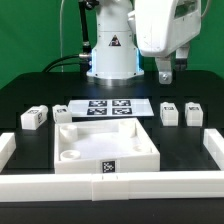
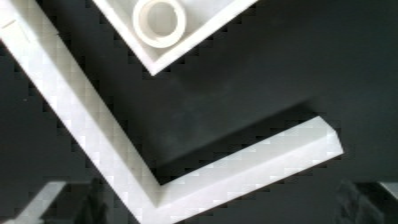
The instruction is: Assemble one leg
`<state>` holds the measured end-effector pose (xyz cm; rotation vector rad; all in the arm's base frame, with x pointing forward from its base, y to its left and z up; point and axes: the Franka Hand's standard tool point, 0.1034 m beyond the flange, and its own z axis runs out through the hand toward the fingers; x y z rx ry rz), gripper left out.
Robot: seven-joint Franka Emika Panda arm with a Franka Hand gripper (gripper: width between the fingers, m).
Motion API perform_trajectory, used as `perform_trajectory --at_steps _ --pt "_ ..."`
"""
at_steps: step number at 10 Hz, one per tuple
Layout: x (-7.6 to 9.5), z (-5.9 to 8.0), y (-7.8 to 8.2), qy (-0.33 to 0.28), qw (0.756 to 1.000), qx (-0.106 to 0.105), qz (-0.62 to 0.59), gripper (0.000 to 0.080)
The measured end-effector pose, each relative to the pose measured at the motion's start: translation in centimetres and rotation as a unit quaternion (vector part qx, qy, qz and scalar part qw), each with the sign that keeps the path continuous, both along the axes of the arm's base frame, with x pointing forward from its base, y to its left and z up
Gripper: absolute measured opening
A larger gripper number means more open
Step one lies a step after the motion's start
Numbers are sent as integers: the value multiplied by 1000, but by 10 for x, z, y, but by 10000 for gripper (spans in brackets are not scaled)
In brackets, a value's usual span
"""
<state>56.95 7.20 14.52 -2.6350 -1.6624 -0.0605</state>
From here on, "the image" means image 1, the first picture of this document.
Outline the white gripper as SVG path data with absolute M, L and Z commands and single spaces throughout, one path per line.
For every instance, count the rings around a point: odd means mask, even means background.
M 201 0 L 135 0 L 128 23 L 144 57 L 156 58 L 161 84 L 172 82 L 171 58 L 176 51 L 175 70 L 185 71 L 190 44 L 200 33 Z

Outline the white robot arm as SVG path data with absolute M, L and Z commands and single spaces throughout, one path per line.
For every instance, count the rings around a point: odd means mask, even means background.
M 78 0 L 81 23 L 96 11 L 97 43 L 90 46 L 87 78 L 105 85 L 123 85 L 142 76 L 140 58 L 155 60 L 159 82 L 172 82 L 173 72 L 187 68 L 190 41 L 201 30 L 209 7 L 201 0 Z

